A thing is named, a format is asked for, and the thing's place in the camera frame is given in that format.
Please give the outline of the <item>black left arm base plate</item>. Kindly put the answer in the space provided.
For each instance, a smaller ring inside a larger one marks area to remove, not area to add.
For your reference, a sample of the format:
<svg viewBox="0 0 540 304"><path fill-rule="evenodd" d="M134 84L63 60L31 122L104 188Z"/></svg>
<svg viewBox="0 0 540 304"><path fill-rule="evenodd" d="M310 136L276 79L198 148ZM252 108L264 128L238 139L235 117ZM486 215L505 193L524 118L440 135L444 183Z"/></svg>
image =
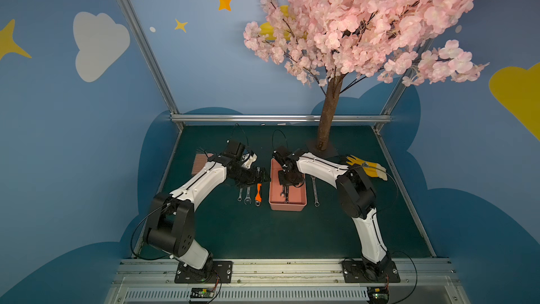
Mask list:
<svg viewBox="0 0 540 304"><path fill-rule="evenodd" d="M175 284L209 284L220 280L222 284L230 284L233 262L228 260L214 261L209 259L202 269L195 269L187 263L179 262L174 277Z"/></svg>

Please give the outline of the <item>orange handled adjustable wrench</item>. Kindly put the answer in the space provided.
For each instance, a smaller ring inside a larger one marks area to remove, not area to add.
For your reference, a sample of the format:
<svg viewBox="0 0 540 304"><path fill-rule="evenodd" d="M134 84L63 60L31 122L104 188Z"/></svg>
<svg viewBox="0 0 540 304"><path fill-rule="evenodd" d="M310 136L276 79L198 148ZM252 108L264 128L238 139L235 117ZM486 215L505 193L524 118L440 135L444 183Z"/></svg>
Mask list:
<svg viewBox="0 0 540 304"><path fill-rule="evenodd" d="M255 197L255 204L257 207L260 207L262 203L262 196L261 196L262 180L263 180L263 174L260 168L258 167L257 168L257 194Z"/></svg>

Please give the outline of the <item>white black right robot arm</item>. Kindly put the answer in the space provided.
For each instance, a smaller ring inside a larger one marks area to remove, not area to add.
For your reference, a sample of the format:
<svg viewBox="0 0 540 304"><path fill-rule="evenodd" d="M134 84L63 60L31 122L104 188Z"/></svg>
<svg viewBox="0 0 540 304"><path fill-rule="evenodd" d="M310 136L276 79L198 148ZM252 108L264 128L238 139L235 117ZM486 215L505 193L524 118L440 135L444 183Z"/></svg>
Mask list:
<svg viewBox="0 0 540 304"><path fill-rule="evenodd" d="M343 211L357 228L366 278L381 279L392 260L378 225L375 189L363 167L332 163L313 153L292 152L284 146L274 150L273 159L281 166L277 172L278 191L286 204L291 202L290 189L302 187L306 175L336 188Z"/></svg>

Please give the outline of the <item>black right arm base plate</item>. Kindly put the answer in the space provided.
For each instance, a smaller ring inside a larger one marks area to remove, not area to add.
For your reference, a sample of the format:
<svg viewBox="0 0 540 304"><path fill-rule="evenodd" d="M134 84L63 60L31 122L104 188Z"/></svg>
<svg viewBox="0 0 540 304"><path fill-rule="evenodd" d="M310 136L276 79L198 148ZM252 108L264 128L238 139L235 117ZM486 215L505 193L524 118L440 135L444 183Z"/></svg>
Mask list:
<svg viewBox="0 0 540 304"><path fill-rule="evenodd" d="M341 261L343 277L346 283L400 283L397 266L393 261L379 274L366 268L362 260L346 258Z"/></svg>

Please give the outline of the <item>large silver combination wrench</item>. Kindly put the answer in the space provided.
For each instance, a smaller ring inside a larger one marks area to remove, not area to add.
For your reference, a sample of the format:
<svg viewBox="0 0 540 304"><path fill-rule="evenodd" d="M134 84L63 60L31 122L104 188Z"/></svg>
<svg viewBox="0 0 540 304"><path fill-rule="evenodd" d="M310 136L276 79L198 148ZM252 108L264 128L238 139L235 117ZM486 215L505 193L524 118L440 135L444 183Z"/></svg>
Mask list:
<svg viewBox="0 0 540 304"><path fill-rule="evenodd" d="M246 197L244 198L244 204L246 205L250 205L252 203L250 192L251 192L251 187L247 187Z"/></svg>

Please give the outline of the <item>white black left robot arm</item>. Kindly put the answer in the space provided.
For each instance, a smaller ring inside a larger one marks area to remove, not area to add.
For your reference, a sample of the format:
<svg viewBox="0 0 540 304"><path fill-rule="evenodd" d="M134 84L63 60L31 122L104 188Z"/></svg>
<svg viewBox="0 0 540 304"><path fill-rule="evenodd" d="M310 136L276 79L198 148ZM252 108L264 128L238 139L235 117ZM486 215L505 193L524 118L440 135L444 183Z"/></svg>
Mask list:
<svg viewBox="0 0 540 304"><path fill-rule="evenodd" d="M150 205L143 230L143 242L177 258L192 270L208 274L211 253L195 240L195 212L210 193L232 179L240 187L254 187L270 181L269 173L254 166L257 156L209 157L201 171L180 188L158 194Z"/></svg>

